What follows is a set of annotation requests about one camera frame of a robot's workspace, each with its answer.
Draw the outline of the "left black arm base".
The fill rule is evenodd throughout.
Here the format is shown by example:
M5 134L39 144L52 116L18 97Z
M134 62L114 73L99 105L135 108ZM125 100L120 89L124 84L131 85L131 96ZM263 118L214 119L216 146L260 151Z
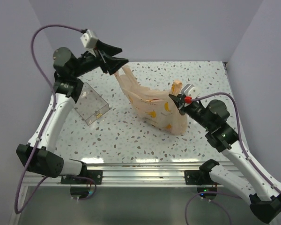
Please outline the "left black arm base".
M87 170L82 176L64 175L60 183L63 185L101 185L103 179L102 170Z

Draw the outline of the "orange translucent plastic bag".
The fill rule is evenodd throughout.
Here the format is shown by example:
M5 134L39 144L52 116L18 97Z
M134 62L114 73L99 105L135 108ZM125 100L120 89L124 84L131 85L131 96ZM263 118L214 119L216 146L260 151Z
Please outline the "orange translucent plastic bag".
M169 97L169 94L177 96L180 93L182 82L174 80L169 90L154 90L139 85L128 66L121 69L124 73L120 75L117 71L114 76L138 117L173 135L182 135L188 127L187 116L179 113Z

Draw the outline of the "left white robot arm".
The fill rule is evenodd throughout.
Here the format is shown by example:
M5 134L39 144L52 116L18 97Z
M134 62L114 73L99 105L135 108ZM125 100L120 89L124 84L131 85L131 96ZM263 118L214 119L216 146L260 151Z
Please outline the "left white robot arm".
M98 41L79 58L70 49L60 47L53 54L55 69L53 94L47 111L34 135L27 144L19 144L16 153L26 171L56 178L71 175L77 184L87 181L86 165L79 160L54 154L57 138L70 111L77 103L83 88L79 76L96 68L110 75L128 63L128 59L117 58L122 49Z

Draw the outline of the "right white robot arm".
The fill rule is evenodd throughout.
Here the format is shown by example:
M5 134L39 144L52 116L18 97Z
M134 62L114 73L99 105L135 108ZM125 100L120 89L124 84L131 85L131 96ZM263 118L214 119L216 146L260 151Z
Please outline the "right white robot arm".
M274 178L245 147L240 130L228 123L230 113L224 102L213 99L203 106L203 98L192 98L184 94L169 97L181 115L187 114L203 128L208 143L223 154L242 173L240 178L215 160L200 166L201 182L219 183L248 203L252 213L263 223L269 224L281 213L281 182Z

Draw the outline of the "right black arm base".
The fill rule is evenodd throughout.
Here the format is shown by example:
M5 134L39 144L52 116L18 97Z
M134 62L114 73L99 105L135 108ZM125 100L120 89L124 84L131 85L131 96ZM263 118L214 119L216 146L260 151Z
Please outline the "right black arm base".
M209 173L215 166L219 166L220 163L210 159L204 162L198 170L185 170L184 171L184 179L186 185L213 185L216 184Z

